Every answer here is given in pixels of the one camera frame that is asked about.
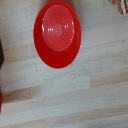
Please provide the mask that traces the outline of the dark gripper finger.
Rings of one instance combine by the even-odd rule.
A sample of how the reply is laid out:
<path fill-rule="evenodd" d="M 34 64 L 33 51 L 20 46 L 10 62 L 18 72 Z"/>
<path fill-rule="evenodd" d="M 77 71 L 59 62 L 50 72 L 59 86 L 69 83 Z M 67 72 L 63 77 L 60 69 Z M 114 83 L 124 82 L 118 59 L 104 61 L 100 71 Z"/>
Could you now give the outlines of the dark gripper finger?
<path fill-rule="evenodd" d="M 3 54 L 3 48 L 2 48 L 2 43 L 0 39 L 0 68 L 2 67 L 4 62 L 4 54 Z"/>

